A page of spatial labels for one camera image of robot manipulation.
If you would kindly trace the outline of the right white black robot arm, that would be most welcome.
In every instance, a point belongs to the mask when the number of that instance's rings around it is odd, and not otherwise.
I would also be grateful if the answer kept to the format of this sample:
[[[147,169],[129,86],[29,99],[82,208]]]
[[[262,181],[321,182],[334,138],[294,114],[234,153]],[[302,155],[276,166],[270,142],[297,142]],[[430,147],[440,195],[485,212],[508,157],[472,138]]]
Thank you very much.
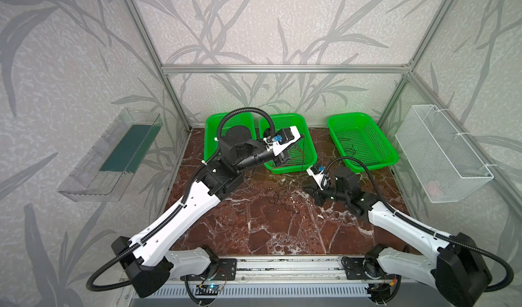
[[[386,230],[417,251],[409,253],[378,244],[363,262],[343,258],[346,271],[364,272],[375,280],[392,275],[395,283],[406,277],[436,289],[454,306],[474,306],[483,293],[500,291],[512,283],[515,273],[508,262],[478,248],[464,233],[438,231],[394,208],[373,176],[369,180],[375,191],[365,192],[358,176],[344,166],[334,171],[333,186],[324,167],[312,166],[307,174],[313,181],[303,190],[316,205],[342,202],[352,215]]]

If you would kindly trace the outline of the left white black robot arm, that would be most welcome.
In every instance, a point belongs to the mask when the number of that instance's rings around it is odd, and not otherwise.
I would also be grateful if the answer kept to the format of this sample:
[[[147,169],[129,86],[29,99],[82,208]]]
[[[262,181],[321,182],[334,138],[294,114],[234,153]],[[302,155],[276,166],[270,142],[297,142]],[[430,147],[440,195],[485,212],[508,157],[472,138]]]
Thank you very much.
[[[90,276],[88,291],[106,292],[130,285],[139,297],[148,297],[170,278],[207,273],[219,260],[209,249],[172,253],[171,246],[243,183],[244,172],[270,161],[288,161],[288,150],[302,136],[291,126],[253,139],[250,129],[234,126],[216,139],[218,148],[192,175],[184,195],[146,229],[113,242],[115,258]]]

